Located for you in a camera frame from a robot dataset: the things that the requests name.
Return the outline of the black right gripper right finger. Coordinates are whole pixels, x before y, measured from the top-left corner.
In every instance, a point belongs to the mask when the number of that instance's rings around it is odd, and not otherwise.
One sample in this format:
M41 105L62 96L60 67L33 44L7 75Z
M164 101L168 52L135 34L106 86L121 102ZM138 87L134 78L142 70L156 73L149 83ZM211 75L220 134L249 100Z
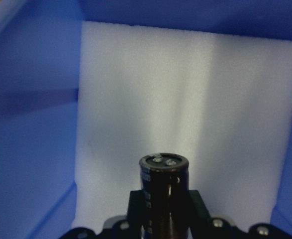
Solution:
M193 221L209 218L209 211L198 190L189 190L189 214Z

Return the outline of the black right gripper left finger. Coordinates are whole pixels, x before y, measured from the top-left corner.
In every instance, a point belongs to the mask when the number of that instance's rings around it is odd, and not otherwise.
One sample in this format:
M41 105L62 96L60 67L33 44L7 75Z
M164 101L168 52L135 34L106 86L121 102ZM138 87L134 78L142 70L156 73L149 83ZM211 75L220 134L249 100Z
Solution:
M144 197L141 190L131 191L127 209L130 224L142 224L144 219Z

